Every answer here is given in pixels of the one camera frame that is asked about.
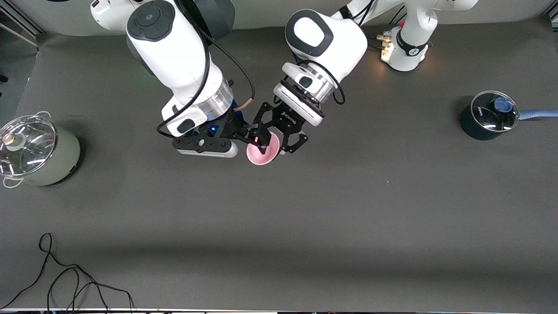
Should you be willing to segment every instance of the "black cable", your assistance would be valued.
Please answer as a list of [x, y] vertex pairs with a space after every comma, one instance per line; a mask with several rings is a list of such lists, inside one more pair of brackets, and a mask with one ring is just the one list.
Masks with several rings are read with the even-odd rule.
[[405, 8], [405, 6], [402, 6], [399, 11], [397, 11], [397, 13], [395, 13], [395, 15], [393, 16], [393, 18], [391, 19], [391, 21], [389, 22], [390, 24], [393, 23], [393, 20], [395, 20], [395, 18], [399, 15], [399, 13], [401, 13], [401, 11]]
[[54, 285], [56, 284], [56, 282], [58, 281], [58, 279], [60, 279], [60, 277], [62, 277], [62, 275], [64, 275], [68, 270], [73, 270], [76, 277], [78, 278], [78, 284], [75, 286], [75, 291], [74, 291], [74, 298], [72, 299], [71, 305], [72, 305], [72, 313], [75, 312], [75, 296], [78, 292], [78, 288], [79, 288], [79, 273], [76, 270], [76, 267], [69, 267], [64, 269], [58, 276], [56, 276], [56, 278], [54, 279], [54, 281], [50, 284], [49, 287], [49, 292], [46, 294], [46, 312], [49, 313], [50, 312], [50, 294], [52, 293], [52, 289], [54, 288]]
[[358, 23], [358, 26], [362, 25], [362, 22], [364, 21], [364, 18], [366, 17], [366, 15], [368, 15], [368, 12], [370, 11], [370, 8], [372, 7], [372, 3], [374, 3], [374, 0], [370, 0], [368, 5], [366, 6], [366, 11], [364, 12], [364, 15], [362, 16], [362, 18], [360, 19], [360, 23]]
[[[48, 248], [48, 250], [45, 249], [45, 248], [43, 247], [43, 242], [45, 241], [46, 237], [48, 237], [48, 239], [49, 239], [49, 245], [48, 245], [49, 248]], [[85, 287], [87, 287], [87, 286], [89, 286], [89, 285], [91, 285], [91, 284], [93, 284], [93, 285], [96, 286], [97, 291], [99, 292], [99, 298], [100, 298], [101, 301], [103, 302], [103, 305], [104, 305], [105, 309], [108, 310], [109, 307], [108, 307], [106, 301], [105, 301], [104, 298], [103, 298], [103, 294], [102, 294], [102, 292], [101, 292], [101, 290], [100, 290], [101, 287], [103, 287], [103, 288], [108, 288], [108, 289], [111, 289], [111, 290], [114, 290], [114, 291], [119, 291], [119, 292], [124, 292], [124, 293], [126, 293], [126, 295], [128, 296], [128, 302], [129, 302], [129, 305], [130, 305], [130, 312], [132, 312], [132, 309], [135, 308], [135, 305], [134, 305], [132, 296], [130, 295], [130, 293], [129, 293], [128, 291], [122, 290], [122, 289], [119, 289], [119, 288], [114, 288], [114, 287], [108, 286], [108, 285], [106, 285], [106, 284], [101, 284], [101, 283], [97, 282], [97, 281], [93, 278], [93, 276], [91, 276], [88, 272], [86, 272], [81, 266], [79, 266], [79, 265], [77, 265], [77, 264], [63, 264], [63, 263], [61, 263], [61, 262], [56, 258], [56, 256], [54, 255], [54, 253], [52, 253], [52, 243], [53, 243], [53, 242], [54, 242], [54, 241], [53, 241], [53, 238], [52, 238], [52, 234], [51, 234], [51, 233], [45, 233], [45, 234], [43, 234], [43, 235], [41, 236], [41, 238], [39, 239], [39, 250], [41, 250], [41, 252], [45, 252], [45, 253], [46, 253], [46, 256], [45, 256], [45, 260], [44, 260], [43, 263], [42, 263], [41, 271], [39, 272], [39, 275], [37, 276], [37, 278], [35, 279], [35, 281], [33, 281], [32, 284], [30, 284], [28, 287], [24, 288], [23, 290], [19, 291], [19, 292], [16, 294], [16, 296], [15, 296], [11, 301], [9, 301], [6, 305], [2, 306], [2, 307], [0, 308], [0, 310], [6, 308], [6, 307], [8, 307], [8, 306], [10, 306], [10, 304], [12, 304], [18, 297], [20, 297], [20, 295], [21, 295], [23, 292], [25, 292], [26, 290], [28, 290], [28, 289], [30, 289], [31, 287], [33, 287], [33, 286], [39, 281], [39, 279], [41, 279], [43, 273], [45, 272], [46, 263], [49, 261], [49, 257], [52, 257], [52, 259], [54, 260], [54, 262], [55, 262], [56, 264], [58, 264], [59, 266], [65, 267], [66, 269], [64, 269], [64, 270], [56, 277], [56, 279], [54, 279], [54, 281], [53, 281], [52, 284], [50, 285], [49, 291], [48, 291], [48, 293], [47, 293], [47, 301], [46, 301], [46, 302], [47, 302], [47, 303], [46, 303], [46, 304], [47, 304], [47, 313], [50, 312], [50, 296], [51, 296], [51, 294], [52, 294], [52, 289], [53, 289], [54, 285], [56, 284], [56, 282], [58, 281], [58, 279], [60, 279], [60, 277], [61, 277], [62, 275], [64, 275], [66, 272], [68, 272], [68, 271], [70, 271], [70, 270], [72, 270], [72, 271], [76, 274], [76, 277], [77, 277], [77, 284], [76, 284], [76, 287], [75, 287], [75, 289], [74, 289], [74, 295], [73, 295], [72, 301], [71, 301], [70, 304], [68, 305], [68, 308], [69, 308], [70, 306], [72, 307], [72, 312], [75, 312], [75, 301], [76, 301], [77, 297], [80, 295], [80, 293], [84, 290]], [[79, 277], [79, 272], [78, 272], [78, 270], [79, 270], [80, 272], [82, 272], [85, 276], [87, 276], [87, 277], [89, 278], [89, 280], [90, 280], [90, 282], [87, 283], [87, 284], [85, 284], [79, 291], [78, 291], [78, 288], [79, 288], [79, 283], [80, 283], [80, 277]]]
[[192, 106], [192, 104], [194, 103], [194, 101], [196, 101], [196, 99], [198, 98], [198, 96], [200, 96], [201, 91], [204, 89], [205, 87], [205, 83], [207, 83], [208, 81], [208, 76], [209, 76], [209, 47], [207, 45], [207, 42], [205, 42], [204, 40], [204, 36], [201, 33], [201, 29], [197, 26], [197, 24], [195, 23], [194, 19], [190, 16], [190, 14], [188, 13], [188, 11], [184, 11], [184, 16], [186, 17], [186, 19], [188, 19], [188, 21], [192, 24], [192, 26], [194, 27], [194, 29], [196, 29], [196, 32], [198, 33], [198, 36], [200, 36], [200, 40], [201, 43], [204, 45], [204, 53], [205, 53], [205, 69], [204, 69], [204, 76], [201, 79], [201, 84], [200, 87], [198, 88], [198, 90], [196, 91], [196, 93], [194, 94], [194, 96], [192, 97], [192, 99], [190, 99], [190, 101], [184, 106], [182, 107], [182, 109], [178, 110], [174, 115], [170, 116], [169, 118], [165, 119], [163, 122], [159, 123], [159, 125], [157, 126], [157, 133], [169, 137], [171, 139], [174, 139], [175, 137], [172, 134], [168, 134], [165, 133], [163, 131], [161, 131], [161, 128], [163, 126], [166, 126], [167, 123], [171, 122], [172, 120], [174, 120], [176, 117], [178, 117], [179, 115], [181, 115], [184, 111], [186, 111], [186, 109], [190, 108], [190, 106]]
[[402, 20], [406, 16], [407, 16], [407, 13], [405, 13], [402, 17], [400, 17], [399, 20], [397, 20], [397, 22], [395, 22], [395, 24], [399, 23], [399, 21]]
[[300, 62], [302, 62], [302, 59], [300, 59], [300, 58], [299, 58], [299, 56], [297, 56], [297, 55], [295, 54], [295, 52], [294, 52], [294, 51], [292, 51], [292, 50], [291, 50], [291, 52], [292, 52], [292, 56], [293, 56], [293, 58], [295, 58], [295, 61], [296, 61], [297, 63], [300, 63]]
[[361, 15], [362, 13], [364, 13], [364, 11], [366, 11], [366, 7], [362, 8], [362, 10], [360, 10], [360, 12], [358, 12], [357, 15], [353, 16], [352, 19], [354, 20], [354, 19], [357, 18], [359, 15]]
[[558, 6], [558, 3], [556, 3], [555, 5], [553, 5], [550, 9], [548, 9], [548, 11], [546, 11], [546, 14], [550, 14], [550, 12], [552, 12], [552, 10], [554, 10], [554, 8]]
[[188, 109], [190, 106], [192, 106], [192, 104], [194, 103], [194, 101], [198, 98], [198, 96], [200, 96], [201, 91], [204, 89], [205, 87], [205, 83], [207, 83], [208, 80], [208, 76], [209, 76], [209, 60], [210, 60], [210, 56], [209, 56], [209, 47], [207, 45], [207, 42], [203, 39], [206, 38], [207, 40], [209, 40], [213, 45], [215, 45], [215, 47], [217, 47], [225, 56], [227, 56], [237, 67], [238, 69], [242, 72], [242, 74], [244, 74], [244, 76], [246, 77], [246, 80], [248, 81], [248, 84], [250, 85], [250, 89], [252, 91], [252, 94], [250, 96], [250, 98], [252, 100], [255, 99], [256, 97], [256, 88], [254, 86], [254, 82], [252, 81], [252, 78], [250, 78], [250, 75], [248, 74], [248, 72], [244, 69], [244, 67], [240, 64], [240, 62], [238, 62], [233, 55], [231, 55], [225, 48], [223, 48], [221, 45], [219, 45], [211, 36], [209, 36], [204, 30], [202, 30], [198, 24], [196, 24], [196, 22], [194, 21], [194, 19], [190, 16], [190, 14], [188, 13], [188, 11], [184, 11], [184, 16], [186, 17], [186, 19], [188, 19], [188, 21], [192, 24], [192, 27], [194, 27], [194, 29], [196, 29], [196, 32], [198, 33], [198, 36], [200, 37], [203, 45], [204, 45], [204, 53], [205, 53], [205, 69], [204, 69], [204, 76], [203, 79], [201, 80], [201, 85], [198, 88], [198, 91], [196, 91], [196, 93], [194, 94], [194, 96], [192, 97], [192, 99], [180, 110], [178, 110], [174, 115], [172, 115], [171, 117], [169, 117], [168, 119], [164, 120], [162, 123], [160, 123], [157, 126], [157, 132], [161, 135], [164, 135], [166, 137], [169, 137], [171, 139], [174, 139], [175, 137], [171, 134], [165, 133], [163, 131], [161, 131], [161, 128], [165, 125], [167, 125], [167, 123], [169, 123], [170, 121], [174, 120], [176, 117], [178, 117], [179, 115], [181, 115], [184, 111], [186, 111], [186, 109]]
[[250, 78], [250, 75], [248, 74], [248, 72], [244, 69], [244, 67], [240, 64], [240, 62], [238, 62], [232, 54], [230, 54], [225, 48], [223, 48], [223, 46], [219, 45], [213, 38], [211, 38], [211, 36], [209, 36], [208, 34], [206, 34], [204, 32], [204, 30], [200, 29], [201, 33], [205, 36], [205, 38], [207, 38], [207, 40], [211, 41], [211, 43], [213, 45], [215, 45], [215, 47], [217, 47], [219, 50], [221, 50], [221, 52], [227, 56], [233, 63], [234, 65], [237, 66], [237, 68], [242, 72], [242, 74], [244, 74], [244, 76], [246, 77], [246, 80], [248, 81], [248, 84], [250, 84], [250, 89], [252, 91], [251, 97], [252, 99], [255, 99], [256, 97], [256, 88], [254, 86], [254, 82], [252, 82], [252, 78]]
[[341, 93], [341, 97], [343, 98], [342, 101], [337, 100], [336, 96], [335, 96], [335, 92], [333, 93], [333, 99], [335, 100], [335, 102], [337, 104], [344, 104], [345, 101], [347, 100], [345, 98], [345, 92], [343, 92], [343, 88], [341, 87], [341, 84], [339, 84], [339, 82], [337, 81], [337, 79], [335, 78], [335, 76], [333, 76], [333, 74], [331, 72], [329, 72], [329, 70], [327, 70], [326, 67], [324, 67], [323, 65], [319, 64], [316, 61], [312, 61], [312, 60], [303, 60], [302, 62], [298, 63], [298, 65], [301, 64], [308, 64], [308, 63], [313, 63], [319, 67], [321, 67], [324, 71], [326, 71], [326, 73], [329, 75], [329, 77], [331, 77], [331, 79], [333, 80], [333, 82], [335, 82], [335, 84], [337, 84], [337, 88], [339, 88], [339, 92]]

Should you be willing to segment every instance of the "blue handle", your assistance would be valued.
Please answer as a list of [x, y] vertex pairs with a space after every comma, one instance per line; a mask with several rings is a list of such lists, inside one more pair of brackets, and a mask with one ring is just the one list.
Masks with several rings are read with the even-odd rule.
[[553, 118], [553, 117], [558, 117], [558, 110], [535, 109], [535, 110], [522, 110], [519, 112], [520, 120], [527, 120], [531, 118]]

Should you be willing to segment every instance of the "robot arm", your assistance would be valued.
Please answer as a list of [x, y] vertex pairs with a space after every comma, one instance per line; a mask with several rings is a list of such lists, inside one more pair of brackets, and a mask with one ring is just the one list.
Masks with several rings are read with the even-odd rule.
[[395, 27], [378, 38], [384, 41], [381, 60], [398, 71], [410, 71], [424, 59], [426, 43], [436, 29], [438, 19], [434, 10], [466, 11], [478, 0], [353, 0], [334, 14], [366, 23], [394, 6], [404, 3], [407, 18], [403, 27]]
[[[232, 83], [212, 62], [205, 41], [222, 49], [215, 38], [232, 28], [230, 0], [143, 0], [139, 6], [132, 1], [95, 0], [91, 10], [101, 26], [124, 29], [132, 53], [172, 90], [172, 98], [161, 110], [164, 122], [157, 130], [173, 138], [173, 147], [182, 154], [231, 158], [238, 152], [231, 140], [265, 151], [272, 135], [261, 121], [247, 124], [236, 112]], [[162, 126], [170, 134], [160, 131]]]
[[[283, 65], [287, 75], [273, 89], [277, 106], [265, 103], [261, 108], [263, 112], [273, 112], [266, 127], [273, 126], [283, 134], [278, 147], [281, 154], [294, 153], [308, 140], [302, 131], [303, 124], [308, 121], [318, 126], [322, 122], [322, 104], [340, 88], [339, 83], [367, 49], [366, 36], [352, 20], [329, 17], [310, 9], [291, 16], [285, 37], [296, 59], [301, 61]], [[298, 135], [298, 141], [290, 144], [292, 135]]]

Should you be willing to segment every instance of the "pink bowl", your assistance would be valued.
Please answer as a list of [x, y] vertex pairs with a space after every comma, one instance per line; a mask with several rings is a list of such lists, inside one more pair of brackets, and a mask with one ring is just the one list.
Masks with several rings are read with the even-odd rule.
[[269, 162], [271, 162], [275, 156], [279, 153], [279, 137], [275, 135], [275, 133], [271, 133], [271, 140], [270, 145], [266, 149], [266, 153], [262, 155], [259, 152], [258, 147], [252, 144], [248, 144], [246, 147], [246, 156], [248, 156], [248, 160], [250, 160], [254, 165], [262, 166]]

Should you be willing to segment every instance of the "gray table surface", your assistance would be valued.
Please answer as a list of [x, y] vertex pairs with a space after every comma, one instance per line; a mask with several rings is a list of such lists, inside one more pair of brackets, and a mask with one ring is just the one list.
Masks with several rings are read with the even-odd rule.
[[[489, 89], [520, 108], [558, 108], [550, 21], [441, 25], [432, 41], [410, 73], [367, 52], [342, 82], [347, 103], [328, 102], [300, 151], [258, 167], [243, 145], [234, 159], [183, 156], [155, 133], [171, 92], [123, 37], [39, 37], [18, 115], [50, 111], [84, 160], [60, 184], [0, 189], [0, 300], [33, 281], [36, 243], [53, 232], [63, 262], [129, 290], [138, 307], [558, 312], [558, 121], [488, 142], [457, 121]], [[292, 58], [282, 30], [222, 44], [256, 101], [271, 101]], [[236, 98], [248, 97], [212, 52]], [[44, 307], [60, 270], [49, 264], [12, 306]], [[55, 288], [58, 305], [73, 280]], [[92, 294], [83, 303], [100, 305]]]

